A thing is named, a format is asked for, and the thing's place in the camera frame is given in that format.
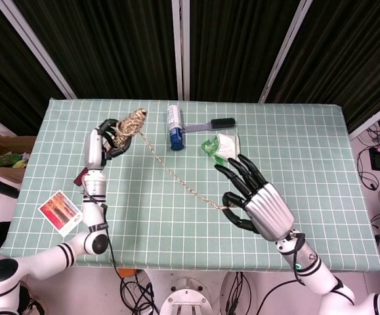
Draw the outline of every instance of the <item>table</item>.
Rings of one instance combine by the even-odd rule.
[[[1,254],[33,255],[63,242],[37,208],[57,190],[80,207],[73,179],[84,166],[83,144],[106,118],[137,108],[148,117],[142,132],[190,187],[218,203],[235,191],[200,145],[215,132],[184,136],[186,148],[169,148],[167,107],[178,104],[185,124],[235,117],[241,151],[282,193],[295,227],[332,271],[380,270],[342,110],[323,104],[236,104],[163,100],[50,100]],[[186,194],[163,171],[141,137],[109,161],[108,222],[119,266],[198,270],[289,270],[260,236],[240,230],[218,210]],[[80,224],[66,236],[69,240]],[[79,266],[110,266],[108,251],[78,258]]]

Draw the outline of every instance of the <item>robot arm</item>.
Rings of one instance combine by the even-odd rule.
[[[99,255],[108,248],[106,177],[102,170],[107,160],[126,152],[131,143],[129,137],[124,147],[115,147],[112,134],[116,123],[117,120],[107,119],[90,132],[85,143],[88,172],[82,177],[84,195],[81,209],[83,222],[89,231],[36,255],[0,260],[0,314],[17,315],[20,280],[24,276],[44,280],[71,267],[78,256]]]
[[[239,218],[229,208],[223,211],[225,216],[236,226],[275,242],[299,283],[322,295],[320,315],[380,315],[380,295],[370,295],[355,306],[353,292],[328,270],[305,235],[293,229],[295,218],[277,189],[265,180],[251,160],[241,154],[238,157],[240,162],[228,161],[241,178],[222,165],[215,168],[243,195],[241,198],[227,192],[223,195],[223,204],[242,208],[250,220]]]

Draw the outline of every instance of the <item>twine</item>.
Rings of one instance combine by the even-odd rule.
[[[140,130],[142,129],[142,127],[144,125],[144,121],[146,119],[147,113],[148,113],[147,110],[145,110],[143,108],[139,108],[138,110],[136,110],[133,113],[131,113],[123,121],[119,121],[117,123],[116,127],[115,127],[116,137],[114,139],[114,144],[118,148],[123,148],[124,145],[125,145],[125,143],[126,143],[126,141],[127,141],[127,139],[129,137],[132,137],[134,135],[139,134],[143,138],[143,140],[145,141],[146,145],[149,147],[149,149],[152,152],[153,156],[157,159],[157,161],[160,163],[160,165],[162,165],[163,169],[165,169],[166,171],[168,171],[168,173],[172,175],[172,177],[174,178],[174,180],[177,181],[177,182],[179,182],[186,189],[187,192],[189,192],[190,194],[195,195],[197,198],[203,200],[204,202],[208,203],[209,205],[211,205],[212,207],[214,207],[214,208],[216,208],[218,210],[228,209],[228,207],[226,207],[224,205],[218,205],[215,202],[207,199],[203,195],[200,195],[194,189],[191,189],[185,183],[184,180],[182,180],[181,178],[179,178],[179,176],[177,174],[175,174],[175,172],[172,169],[170,169],[168,166],[165,165],[165,163],[163,162],[163,160],[156,154],[155,149],[150,144],[150,142],[148,141],[148,139],[146,138],[146,136],[143,133],[140,132]]]

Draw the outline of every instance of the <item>polaroid photo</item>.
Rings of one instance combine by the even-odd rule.
[[[41,207],[40,212],[63,237],[69,234],[81,221],[82,212],[59,190]]]

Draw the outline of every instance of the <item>black curtain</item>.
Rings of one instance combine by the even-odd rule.
[[[64,95],[0,11],[0,123],[36,135],[51,97]]]
[[[192,0],[190,98],[258,102],[299,0]]]
[[[380,1],[314,0],[267,102],[343,107],[351,132],[380,110]]]
[[[177,99],[171,0],[15,0],[78,98]]]

